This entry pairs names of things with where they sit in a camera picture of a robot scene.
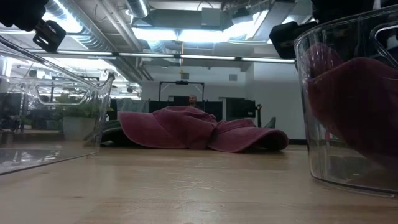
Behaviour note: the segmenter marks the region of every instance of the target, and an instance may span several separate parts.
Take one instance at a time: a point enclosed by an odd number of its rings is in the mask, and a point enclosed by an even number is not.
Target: green plant
[[[32,120],[25,119],[24,122],[25,122],[25,125],[33,125],[33,121]]]
[[[61,104],[57,105],[57,113],[55,113],[56,119],[62,119],[66,116],[94,118],[100,112],[101,103],[95,99],[89,102],[81,102],[79,105],[73,105],[79,103],[81,99],[70,96],[68,93],[62,93],[61,96],[56,97],[55,100],[57,103]]]

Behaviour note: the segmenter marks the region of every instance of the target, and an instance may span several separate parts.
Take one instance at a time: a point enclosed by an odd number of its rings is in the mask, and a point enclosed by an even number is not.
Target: clear plastic bin
[[[113,80],[89,82],[0,36],[0,174],[98,152]]]
[[[398,193],[398,6],[314,27],[295,41],[311,174]]]

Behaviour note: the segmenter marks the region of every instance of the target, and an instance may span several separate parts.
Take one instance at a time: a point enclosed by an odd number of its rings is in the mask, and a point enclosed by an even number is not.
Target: potted plant
[[[62,123],[63,135],[66,140],[83,140],[94,130],[96,117],[100,112],[100,103],[91,100],[76,105],[81,98],[70,96],[67,93],[62,93],[55,100],[62,104],[57,106],[58,113],[56,115]]]

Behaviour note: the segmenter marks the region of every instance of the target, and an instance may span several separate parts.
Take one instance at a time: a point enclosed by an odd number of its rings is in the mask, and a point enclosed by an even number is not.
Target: wooden table
[[[334,189],[307,150],[102,149],[0,177],[1,223],[398,223],[398,200]]]

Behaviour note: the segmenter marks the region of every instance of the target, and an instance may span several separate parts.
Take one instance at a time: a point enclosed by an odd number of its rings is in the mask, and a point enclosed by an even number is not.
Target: ceiling
[[[90,31],[95,31],[95,34],[106,42],[110,46],[111,51],[118,52],[132,52],[143,50],[144,52],[151,52],[151,49],[145,40],[126,40],[120,33],[115,25],[106,16],[106,13],[98,5],[98,1],[102,0],[50,0],[65,2],[72,4],[70,9],[73,11],[79,11],[80,17],[84,17],[90,24]],[[124,20],[128,27],[131,26],[131,17],[126,14],[127,6],[126,0],[112,0],[120,17]],[[268,3],[268,13],[264,21],[259,26],[252,40],[244,40],[239,42],[218,42],[218,43],[190,43],[184,42],[184,44],[176,44],[175,41],[165,40],[163,44],[168,51],[171,52],[183,52],[185,54],[193,55],[230,55],[230,56],[246,56],[246,57],[273,57],[279,58],[275,48],[272,44],[268,44],[268,35],[273,26],[281,24],[286,21],[296,21],[302,23],[303,21],[310,19],[312,14],[312,4],[310,0],[297,0],[297,1],[275,1],[275,0],[219,0],[219,1],[185,1],[185,0],[148,0],[152,10],[161,9],[174,9],[174,10],[202,10],[203,8],[222,8],[228,9],[233,6],[247,6],[247,5],[258,5]],[[1,35],[5,36],[10,41],[25,47],[25,48],[37,48],[31,40],[34,34],[17,34],[8,33]],[[66,50],[93,50],[88,48],[86,45],[81,44],[77,41],[76,36],[67,36],[62,42],[59,49]],[[145,66],[159,66],[159,67],[173,67],[181,66],[179,60],[164,60],[164,59],[151,59],[144,58],[142,61],[135,60],[133,58],[124,59],[123,62],[117,64],[114,63],[117,69],[121,70],[123,76],[129,81],[139,83],[141,80],[150,79],[149,75],[146,75],[141,69]],[[249,63],[245,62],[222,62],[222,61],[211,61],[211,60],[184,60],[183,66],[197,66],[197,67],[239,67],[242,72],[246,71],[249,67]]]

